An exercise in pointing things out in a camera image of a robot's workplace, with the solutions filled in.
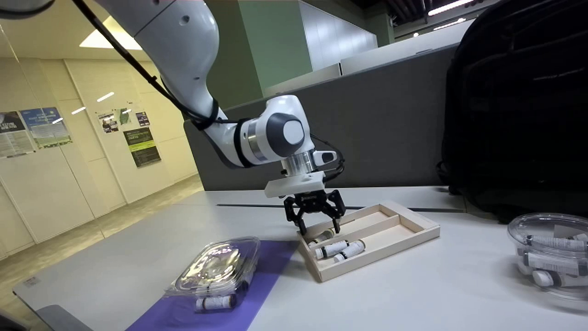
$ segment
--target plastic container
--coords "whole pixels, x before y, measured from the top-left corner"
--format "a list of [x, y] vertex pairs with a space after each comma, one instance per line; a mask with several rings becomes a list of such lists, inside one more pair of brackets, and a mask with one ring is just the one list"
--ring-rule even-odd
[[249, 288], [258, 259], [256, 237], [208, 244], [173, 281], [173, 292], [195, 295], [197, 310], [232, 308]]
[[588, 218], [530, 213], [508, 227], [521, 273], [567, 308], [588, 308]]

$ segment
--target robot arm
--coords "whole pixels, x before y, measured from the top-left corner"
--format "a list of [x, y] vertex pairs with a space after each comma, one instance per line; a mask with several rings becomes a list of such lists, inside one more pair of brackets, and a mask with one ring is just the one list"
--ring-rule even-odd
[[287, 216], [302, 233], [306, 233], [302, 220], [306, 211], [328, 213], [339, 231], [339, 218], [346, 207], [339, 191], [324, 191], [322, 170], [322, 165], [337, 161], [339, 154], [315, 150], [298, 97], [269, 99], [260, 117], [230, 121], [210, 93], [206, 75], [219, 53], [219, 27], [205, 0], [98, 1], [153, 58], [166, 88], [183, 108], [208, 121], [201, 128], [227, 163], [250, 167], [282, 161], [285, 176], [267, 183], [267, 196], [287, 196]]

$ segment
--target purple mat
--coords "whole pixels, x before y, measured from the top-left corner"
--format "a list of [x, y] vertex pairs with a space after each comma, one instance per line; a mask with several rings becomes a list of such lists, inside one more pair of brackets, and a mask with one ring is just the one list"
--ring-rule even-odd
[[254, 281], [234, 310], [195, 312], [190, 295], [160, 297], [131, 331], [188, 331], [188, 329], [249, 329], [263, 301], [289, 264], [296, 240], [262, 240]]

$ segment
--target floor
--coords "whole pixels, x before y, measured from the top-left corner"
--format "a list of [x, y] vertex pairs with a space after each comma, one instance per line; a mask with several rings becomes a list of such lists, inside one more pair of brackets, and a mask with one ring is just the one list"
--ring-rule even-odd
[[81, 251], [109, 235], [115, 235], [160, 207], [177, 203], [186, 196], [203, 191], [199, 176], [179, 181], [164, 191], [146, 196], [138, 202], [124, 205], [109, 215], [103, 215], [89, 224], [83, 224], [69, 233], [63, 233], [47, 242], [26, 248], [4, 260], [0, 260], [0, 312], [21, 321], [26, 329], [45, 331], [50, 329], [37, 317], [37, 314], [26, 306], [13, 288], [28, 277], [39, 273], [43, 268], [56, 264], [76, 251]]

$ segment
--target white wall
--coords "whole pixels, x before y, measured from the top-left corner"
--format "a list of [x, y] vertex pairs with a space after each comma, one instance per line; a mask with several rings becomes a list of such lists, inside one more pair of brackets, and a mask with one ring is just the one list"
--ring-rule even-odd
[[377, 36], [328, 10], [300, 1], [304, 29], [311, 53], [313, 69], [322, 69], [342, 58], [375, 49]]
[[[69, 145], [0, 156], [0, 257], [197, 174], [181, 112], [122, 60], [0, 58], [0, 77], [0, 112], [58, 106], [72, 135]], [[109, 89], [116, 97], [96, 102]], [[127, 104], [149, 113], [162, 161], [135, 165], [124, 135], [138, 126], [135, 112], [120, 132], [103, 132], [100, 113]]]

